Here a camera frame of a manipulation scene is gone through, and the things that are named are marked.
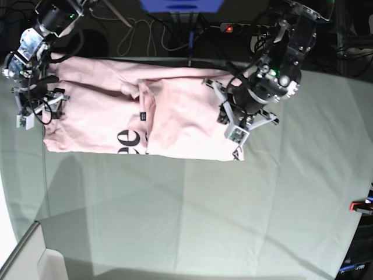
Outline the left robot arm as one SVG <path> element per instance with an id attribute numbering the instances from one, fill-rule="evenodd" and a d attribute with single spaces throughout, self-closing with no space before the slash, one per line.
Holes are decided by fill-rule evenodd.
<path id="1" fill-rule="evenodd" d="M 315 45 L 316 27 L 321 20 L 330 20 L 334 6 L 334 1 L 285 1 L 265 10 L 255 24 L 264 16 L 280 17 L 275 34 L 254 52 L 251 63 L 238 68 L 226 62 L 233 77 L 225 86 L 216 80 L 203 81 L 221 101 L 218 122 L 227 125 L 227 139 L 241 148 L 255 128 L 279 123 L 277 115 L 264 108 L 289 99 L 299 89 L 301 66 Z"/>

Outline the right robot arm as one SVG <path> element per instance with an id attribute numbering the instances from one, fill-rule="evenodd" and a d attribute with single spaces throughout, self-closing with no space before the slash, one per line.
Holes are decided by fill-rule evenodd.
<path id="1" fill-rule="evenodd" d="M 56 84 L 59 79 L 48 74 L 51 64 L 61 63 L 75 56 L 84 44 L 84 34 L 79 30 L 80 42 L 75 50 L 53 59 L 51 50 L 57 39 L 68 35 L 76 22 L 84 16 L 90 1 L 40 1 L 35 12 L 36 23 L 20 36 L 17 50 L 10 52 L 4 61 L 2 74 L 17 85 L 12 88 L 18 114 L 16 126 L 30 130 L 36 121 L 42 125 L 43 113 L 51 120 L 62 116 L 62 102 L 69 100 L 64 89 L 50 90 L 48 85 Z"/>

